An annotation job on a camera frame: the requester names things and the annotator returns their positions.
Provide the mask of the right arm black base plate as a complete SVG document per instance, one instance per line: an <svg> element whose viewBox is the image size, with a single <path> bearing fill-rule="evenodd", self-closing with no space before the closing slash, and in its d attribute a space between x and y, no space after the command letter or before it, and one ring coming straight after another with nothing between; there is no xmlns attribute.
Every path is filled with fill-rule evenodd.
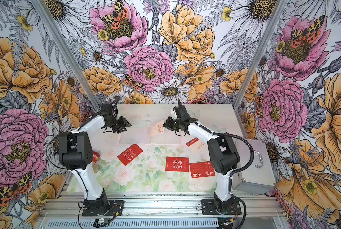
<svg viewBox="0 0 341 229"><path fill-rule="evenodd" d="M219 199L202 199L201 209L203 215L241 215L240 202L235 198L227 201Z"/></svg>

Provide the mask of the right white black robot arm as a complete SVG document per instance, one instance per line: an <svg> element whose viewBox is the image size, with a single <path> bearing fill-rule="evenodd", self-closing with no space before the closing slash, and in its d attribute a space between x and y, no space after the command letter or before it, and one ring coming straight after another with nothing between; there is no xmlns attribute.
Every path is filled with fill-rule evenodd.
<svg viewBox="0 0 341 229"><path fill-rule="evenodd" d="M235 203L232 197L232 175L240 162L235 143L231 136L217 134L197 119L192 118L184 105L174 107L164 125L170 131L183 131L207 144L211 165L216 172L214 205L219 213L226 213Z"/></svg>

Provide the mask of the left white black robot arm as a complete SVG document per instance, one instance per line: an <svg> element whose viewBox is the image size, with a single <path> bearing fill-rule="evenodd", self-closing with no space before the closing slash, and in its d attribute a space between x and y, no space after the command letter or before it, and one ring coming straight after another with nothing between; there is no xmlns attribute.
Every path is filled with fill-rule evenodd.
<svg viewBox="0 0 341 229"><path fill-rule="evenodd" d="M94 151L90 137L100 129L106 133L110 128L111 133L119 134L130 126L126 118L118 117L115 101L102 104L101 109L78 128L58 135L60 164L76 177L83 190L83 216L110 214L110 203L93 169Z"/></svg>

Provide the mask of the red money money card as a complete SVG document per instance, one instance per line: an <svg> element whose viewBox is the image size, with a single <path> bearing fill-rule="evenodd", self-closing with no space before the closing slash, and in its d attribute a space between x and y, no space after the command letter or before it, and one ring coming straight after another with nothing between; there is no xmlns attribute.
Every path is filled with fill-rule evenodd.
<svg viewBox="0 0 341 229"><path fill-rule="evenodd" d="M143 150L136 144L131 145L125 151L118 155L118 159L120 162L127 166L130 162L132 162L137 156L139 156Z"/></svg>

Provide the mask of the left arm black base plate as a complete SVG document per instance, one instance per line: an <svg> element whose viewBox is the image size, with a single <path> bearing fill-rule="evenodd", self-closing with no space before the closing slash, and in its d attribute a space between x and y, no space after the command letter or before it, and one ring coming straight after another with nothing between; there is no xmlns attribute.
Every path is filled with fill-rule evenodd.
<svg viewBox="0 0 341 229"><path fill-rule="evenodd" d="M84 217L112 217L121 216L123 211L123 200L108 200L102 203L99 200L84 201L82 216Z"/></svg>

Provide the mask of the pale pink text card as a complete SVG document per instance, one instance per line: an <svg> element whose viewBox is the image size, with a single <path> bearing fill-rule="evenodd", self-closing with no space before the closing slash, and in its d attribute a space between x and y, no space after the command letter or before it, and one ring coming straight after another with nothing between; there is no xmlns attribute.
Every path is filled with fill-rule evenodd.
<svg viewBox="0 0 341 229"><path fill-rule="evenodd" d="M164 127L163 127L164 123L165 123L165 120L161 120L161 121L151 124L150 136L153 137L153 136L164 134Z"/></svg>

